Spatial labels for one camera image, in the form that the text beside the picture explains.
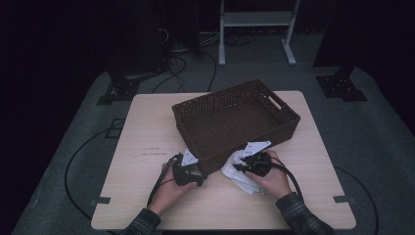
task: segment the dark background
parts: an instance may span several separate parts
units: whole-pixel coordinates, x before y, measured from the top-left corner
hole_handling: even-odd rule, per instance
[[[84,95],[109,60],[120,51],[140,70],[161,66],[161,55],[146,51],[148,44],[154,46],[149,41],[157,42],[149,39],[158,37],[160,13],[153,11],[160,2],[0,1],[2,233],[13,230]],[[218,29],[218,2],[177,4],[195,5],[199,29],[213,30]],[[229,0],[226,6],[237,9],[238,2]],[[247,11],[290,7],[289,1],[241,2]],[[352,56],[412,132],[414,10],[411,1],[403,0],[310,0],[302,1],[296,24],[299,33],[326,28],[315,66],[338,66]]]

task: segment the plaid sleeve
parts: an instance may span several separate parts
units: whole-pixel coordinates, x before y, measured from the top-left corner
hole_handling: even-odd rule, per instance
[[[293,192],[284,196],[275,205],[296,235],[335,234],[330,225],[311,213],[297,193]]]
[[[142,209],[120,235],[152,235],[160,223],[158,215],[148,209]]]

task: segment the hand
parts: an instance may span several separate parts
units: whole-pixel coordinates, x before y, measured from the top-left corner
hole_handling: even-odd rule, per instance
[[[172,164],[168,167],[167,173],[162,180],[160,188],[157,190],[153,201],[149,204],[147,209],[160,216],[163,212],[167,211],[173,204],[179,200],[187,191],[196,188],[197,183],[191,182],[183,186],[178,186],[173,179]]]
[[[264,152],[266,152],[272,158],[280,160],[275,151],[265,150]],[[277,165],[280,164],[278,161],[272,158],[271,161],[273,163]],[[246,171],[245,175],[260,184],[270,195],[274,196],[277,200],[292,192],[288,183],[287,174],[278,168],[272,167],[264,177],[258,176],[249,171]]]

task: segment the white cloth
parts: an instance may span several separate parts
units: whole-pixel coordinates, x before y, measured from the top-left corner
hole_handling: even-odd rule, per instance
[[[245,157],[242,157],[243,150],[236,151],[229,157],[226,164],[220,169],[224,175],[232,179],[242,190],[248,194],[264,193],[261,186],[255,181],[244,175],[243,172],[237,170],[233,165],[247,165],[242,161]]]

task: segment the white metal stand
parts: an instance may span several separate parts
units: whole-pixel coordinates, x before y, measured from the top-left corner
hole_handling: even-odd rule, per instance
[[[287,60],[290,66],[297,64],[290,48],[291,36],[296,23],[300,0],[296,0],[292,12],[241,12],[226,13],[224,0],[220,2],[220,29],[219,29],[219,65],[225,66],[224,27],[227,26],[277,26],[287,25],[288,32],[285,39],[281,40]]]

